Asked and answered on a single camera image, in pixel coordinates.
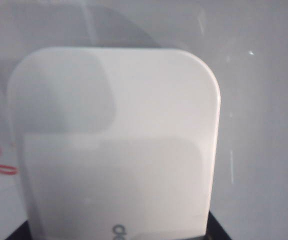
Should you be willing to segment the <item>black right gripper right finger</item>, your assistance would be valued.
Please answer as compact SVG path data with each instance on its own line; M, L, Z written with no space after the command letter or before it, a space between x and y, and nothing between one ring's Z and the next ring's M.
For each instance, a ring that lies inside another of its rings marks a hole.
M206 233L204 236L205 240L232 240L226 230L214 217L214 215L209 212L208 220L206 226Z

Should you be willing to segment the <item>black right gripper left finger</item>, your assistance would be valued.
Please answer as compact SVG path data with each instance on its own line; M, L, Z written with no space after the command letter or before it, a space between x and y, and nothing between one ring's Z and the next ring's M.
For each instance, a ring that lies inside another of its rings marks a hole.
M5 240L31 240L31 231L28 221L21 224Z

